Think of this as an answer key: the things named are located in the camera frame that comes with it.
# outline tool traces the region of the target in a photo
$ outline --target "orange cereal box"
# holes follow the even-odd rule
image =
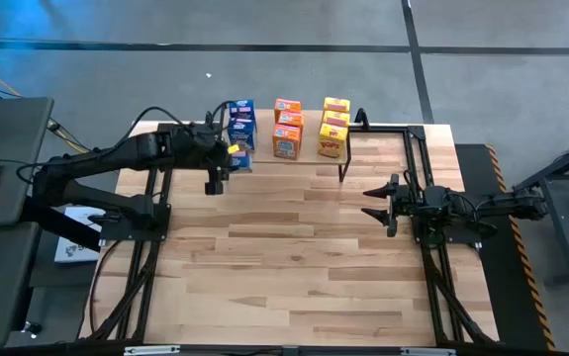
[[[302,113],[283,111],[280,113],[280,118],[277,120],[277,124],[300,128],[300,134],[304,134],[304,114]]]
[[[294,100],[277,99],[275,100],[275,123],[280,118],[280,113],[287,111],[289,113],[301,113],[302,103]]]
[[[350,101],[345,99],[337,99],[327,97],[324,100],[324,111],[331,110],[340,113],[350,112]]]
[[[275,125],[273,129],[273,155],[281,158],[297,159],[300,153],[302,133],[300,128]]]
[[[346,138],[347,128],[322,124],[322,128],[320,129],[320,141],[317,145],[318,154],[332,158],[340,158],[343,155]]]
[[[347,128],[350,123],[350,114],[334,112],[332,110],[324,111],[324,118],[322,124],[335,125],[342,128]]]

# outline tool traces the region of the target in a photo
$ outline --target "blue cereal box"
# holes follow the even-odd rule
[[[246,151],[232,153],[232,172],[252,172],[251,155]]]
[[[232,119],[251,119],[255,120],[255,109],[253,108],[253,100],[237,100],[236,104],[230,104],[230,117]]]
[[[231,144],[237,144],[241,150],[255,151],[255,120],[230,119],[227,132]]]

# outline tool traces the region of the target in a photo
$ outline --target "concrete floor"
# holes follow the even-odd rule
[[[411,3],[420,45],[569,47],[569,1]],[[0,0],[0,38],[408,44],[400,0]],[[423,55],[423,67],[434,121],[451,124],[456,142],[494,145],[509,185],[569,147],[568,55]],[[53,117],[91,146],[116,141],[147,106],[197,120],[229,98],[253,98],[267,108],[276,97],[290,97],[318,109],[323,97],[341,96],[374,122],[423,121],[408,53],[0,49],[0,77],[23,95],[53,97]],[[49,135],[41,159],[64,152],[67,146]],[[87,182],[113,189],[116,175]],[[565,271],[549,220],[524,222],[522,237],[538,281]],[[83,300],[79,287],[71,288]],[[556,346],[569,351],[569,286],[540,288]],[[40,293],[32,308],[45,324],[75,325],[61,293]],[[73,305],[81,310],[83,302]],[[36,342],[71,339],[75,329],[55,328]]]

